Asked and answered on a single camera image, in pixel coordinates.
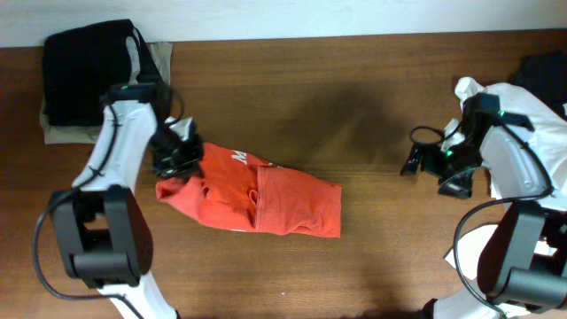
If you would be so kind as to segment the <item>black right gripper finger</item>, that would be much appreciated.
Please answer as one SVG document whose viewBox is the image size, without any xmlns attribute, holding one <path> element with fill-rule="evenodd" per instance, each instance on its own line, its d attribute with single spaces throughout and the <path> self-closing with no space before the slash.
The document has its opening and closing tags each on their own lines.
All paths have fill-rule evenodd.
<svg viewBox="0 0 567 319">
<path fill-rule="evenodd" d="M 421 160 L 422 150 L 418 145 L 413 144 L 410 149 L 408 158 L 406 159 L 404 165 L 402 166 L 402 169 L 400 170 L 400 175 L 415 175 L 420 166 Z"/>
<path fill-rule="evenodd" d="M 474 168 L 468 168 L 440 179 L 438 194 L 459 199 L 471 198 L 474 172 Z"/>
</svg>

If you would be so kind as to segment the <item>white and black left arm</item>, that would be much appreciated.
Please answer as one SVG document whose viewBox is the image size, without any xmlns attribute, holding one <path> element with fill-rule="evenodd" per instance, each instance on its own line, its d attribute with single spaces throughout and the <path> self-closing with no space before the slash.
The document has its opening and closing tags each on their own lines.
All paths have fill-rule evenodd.
<svg viewBox="0 0 567 319">
<path fill-rule="evenodd" d="M 109 299 L 125 318 L 176 318 L 151 273 L 153 240 L 136 202 L 144 153 L 159 179 L 199 172 L 203 140 L 192 119 L 171 118 L 175 93 L 163 82 L 119 84 L 101 98 L 104 124 L 68 191 L 52 193 L 37 221 L 52 221 L 65 271 Z"/>
</svg>

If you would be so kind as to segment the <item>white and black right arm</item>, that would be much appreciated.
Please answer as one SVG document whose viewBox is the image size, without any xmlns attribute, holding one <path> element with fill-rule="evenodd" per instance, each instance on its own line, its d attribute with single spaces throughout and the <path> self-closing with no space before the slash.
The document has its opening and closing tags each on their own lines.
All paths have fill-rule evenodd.
<svg viewBox="0 0 567 319">
<path fill-rule="evenodd" d="M 475 170 L 488 168 L 501 194 L 475 206 L 457 224 L 454 265 L 464 290 L 432 300 L 427 318 L 511 318 L 517 307 L 531 314 L 566 308 L 566 198 L 531 145 L 536 127 L 527 116 L 476 110 L 435 142 L 414 141 L 404 175 L 427 171 L 444 195 L 469 198 Z M 466 278 L 462 229 L 492 206 L 507 208 Z"/>
</svg>

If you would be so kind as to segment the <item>orange FRAM t-shirt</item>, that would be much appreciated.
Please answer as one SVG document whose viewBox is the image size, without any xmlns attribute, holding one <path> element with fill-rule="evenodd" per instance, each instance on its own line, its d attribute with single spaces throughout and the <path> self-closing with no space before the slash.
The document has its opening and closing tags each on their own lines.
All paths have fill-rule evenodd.
<svg viewBox="0 0 567 319">
<path fill-rule="evenodd" d="M 204 151 L 200 173 L 157 182 L 158 201 L 216 229 L 341 236 L 339 185 L 216 144 Z"/>
</svg>

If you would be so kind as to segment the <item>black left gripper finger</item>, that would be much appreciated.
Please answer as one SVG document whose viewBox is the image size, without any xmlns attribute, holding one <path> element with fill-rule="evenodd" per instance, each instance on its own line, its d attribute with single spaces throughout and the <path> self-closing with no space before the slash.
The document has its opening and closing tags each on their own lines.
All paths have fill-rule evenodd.
<svg viewBox="0 0 567 319">
<path fill-rule="evenodd" d="M 192 134 L 183 141 L 183 161 L 187 165 L 197 165 L 204 156 L 203 139 Z"/>
<path fill-rule="evenodd" d="M 163 163 L 154 163 L 152 172 L 162 180 L 178 177 L 189 179 L 193 174 L 200 171 L 199 164 L 181 165 L 180 167 L 172 167 Z"/>
</svg>

